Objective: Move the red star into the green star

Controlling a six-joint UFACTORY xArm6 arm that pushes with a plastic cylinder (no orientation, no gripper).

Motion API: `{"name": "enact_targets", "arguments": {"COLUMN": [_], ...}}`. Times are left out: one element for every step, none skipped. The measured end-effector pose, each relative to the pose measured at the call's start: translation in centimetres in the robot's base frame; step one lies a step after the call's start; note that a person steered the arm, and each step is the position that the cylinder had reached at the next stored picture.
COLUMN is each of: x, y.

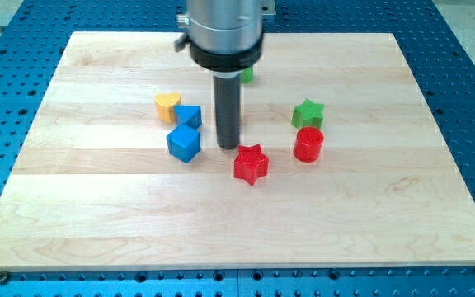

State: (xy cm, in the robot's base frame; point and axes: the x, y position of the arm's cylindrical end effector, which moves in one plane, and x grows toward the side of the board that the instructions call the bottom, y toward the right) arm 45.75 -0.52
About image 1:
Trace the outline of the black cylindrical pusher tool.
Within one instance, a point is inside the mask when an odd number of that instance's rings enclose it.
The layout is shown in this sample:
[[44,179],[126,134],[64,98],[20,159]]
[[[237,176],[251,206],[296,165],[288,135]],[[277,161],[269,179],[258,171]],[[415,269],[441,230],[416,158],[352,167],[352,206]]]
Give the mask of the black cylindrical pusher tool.
[[241,73],[213,72],[213,75],[217,143],[222,149],[235,149],[240,143]]

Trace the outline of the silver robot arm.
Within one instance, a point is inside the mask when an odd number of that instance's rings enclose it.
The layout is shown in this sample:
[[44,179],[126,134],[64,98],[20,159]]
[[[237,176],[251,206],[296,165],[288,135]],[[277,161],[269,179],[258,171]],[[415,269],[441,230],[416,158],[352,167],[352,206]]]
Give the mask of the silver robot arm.
[[240,144],[241,73],[262,56],[263,20],[257,0],[190,0],[176,16],[183,30],[174,50],[190,48],[190,57],[213,75],[217,144]]

